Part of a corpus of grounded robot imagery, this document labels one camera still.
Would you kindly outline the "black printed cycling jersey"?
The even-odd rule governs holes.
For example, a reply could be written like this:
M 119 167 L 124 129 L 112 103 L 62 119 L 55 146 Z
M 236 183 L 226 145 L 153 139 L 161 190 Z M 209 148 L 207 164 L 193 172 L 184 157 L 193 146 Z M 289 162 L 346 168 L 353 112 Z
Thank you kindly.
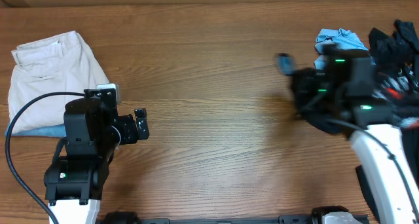
M 418 35 L 411 22 L 396 20 L 394 26 L 391 35 L 372 29 L 365 51 L 376 72 L 376 96 L 389 99 L 401 117 L 403 151 L 418 188 Z M 325 54 L 332 48 L 337 49 L 335 45 L 324 47 Z M 355 172 L 363 197 L 380 223 L 361 162 Z

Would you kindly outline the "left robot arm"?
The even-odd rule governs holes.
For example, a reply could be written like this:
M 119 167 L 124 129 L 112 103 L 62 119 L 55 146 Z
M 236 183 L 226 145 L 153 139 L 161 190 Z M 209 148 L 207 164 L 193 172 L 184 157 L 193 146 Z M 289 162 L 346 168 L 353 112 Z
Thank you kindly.
M 51 223 L 95 223 L 115 149 L 149 137 L 147 112 L 118 115 L 116 88 L 86 89 L 65 105 L 66 136 L 44 175 Z

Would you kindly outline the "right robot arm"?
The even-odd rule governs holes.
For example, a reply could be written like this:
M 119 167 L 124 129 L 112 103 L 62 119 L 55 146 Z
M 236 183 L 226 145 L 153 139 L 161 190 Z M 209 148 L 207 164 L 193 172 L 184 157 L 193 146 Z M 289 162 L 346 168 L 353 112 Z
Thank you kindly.
M 417 223 L 418 188 L 402 146 L 401 117 L 389 99 L 376 96 L 368 52 L 332 48 L 323 69 L 295 69 L 277 56 L 291 78 L 296 114 L 328 134 L 344 134 L 361 162 L 381 223 Z

